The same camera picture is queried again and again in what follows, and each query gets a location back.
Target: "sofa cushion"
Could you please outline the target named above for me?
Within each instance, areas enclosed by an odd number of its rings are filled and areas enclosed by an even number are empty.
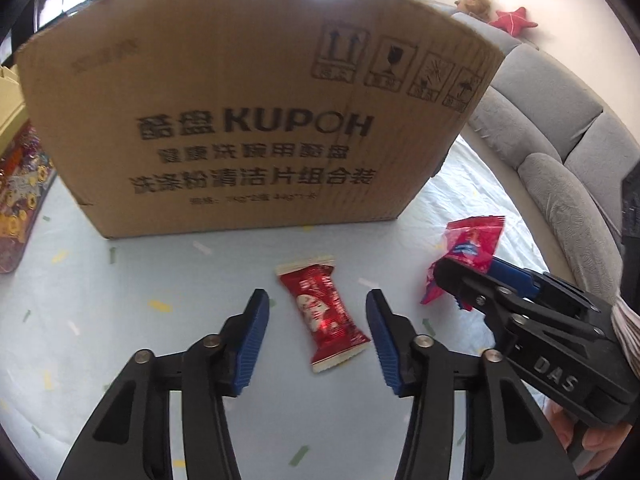
[[[480,99],[468,122],[514,170],[518,169],[530,153],[546,153],[560,162],[560,155],[551,142],[520,110],[491,86]]]
[[[545,153],[532,153],[518,174],[553,229],[577,285],[613,302],[622,258],[598,208],[578,178]]]
[[[562,160],[602,113],[587,87],[526,44],[504,59],[491,85],[538,127]]]
[[[640,146],[619,120],[599,115],[564,165],[584,184],[618,248],[621,244],[620,183],[640,159]]]
[[[454,20],[464,23],[487,41],[496,45],[505,56],[515,47],[522,44],[520,40],[510,36],[503,30],[495,28],[493,25],[489,25],[488,23],[481,22],[480,20],[476,20],[464,12],[456,12],[451,17]]]
[[[449,16],[452,16],[455,13],[459,12],[458,8],[455,5],[441,4],[440,2],[436,2],[435,0],[429,0],[427,5],[433,7],[434,9],[438,9],[440,12],[444,12]]]

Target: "person's hand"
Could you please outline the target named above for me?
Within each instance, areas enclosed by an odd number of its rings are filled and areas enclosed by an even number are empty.
[[[564,412],[562,406],[551,399],[546,400],[543,411],[562,447],[566,449],[574,438],[574,423]],[[583,475],[589,471],[600,469],[609,463],[622,446],[629,431],[631,431],[631,425],[626,422],[620,422],[609,430],[589,428],[582,438],[582,447],[588,451],[594,451],[595,455],[579,474]]]

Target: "umbrella symbol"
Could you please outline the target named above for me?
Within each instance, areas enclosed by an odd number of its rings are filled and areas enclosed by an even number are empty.
[[[458,83],[458,86],[461,88],[460,92],[458,92],[458,99],[462,99],[465,92],[472,92],[474,90],[470,81],[462,81]]]

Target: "red starfish plush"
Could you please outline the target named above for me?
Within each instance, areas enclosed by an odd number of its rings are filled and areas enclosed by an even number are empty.
[[[498,14],[498,19],[489,22],[489,25],[506,30],[514,38],[517,38],[523,28],[537,27],[538,24],[527,20],[527,9],[520,7],[513,12],[503,12],[502,10],[495,11]]]

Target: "red candy wrapper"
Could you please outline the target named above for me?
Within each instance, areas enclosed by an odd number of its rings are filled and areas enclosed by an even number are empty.
[[[446,257],[457,260],[482,273],[489,270],[504,228],[504,216],[471,216],[463,220],[449,222],[444,231],[447,240]],[[427,287],[421,303],[427,304],[443,295],[444,290],[433,279],[433,267],[427,270]],[[460,306],[472,310],[466,303]]]
[[[322,372],[362,352],[371,341],[355,325],[335,289],[334,260],[316,258],[279,266],[276,274],[296,298],[318,350],[311,369]]]

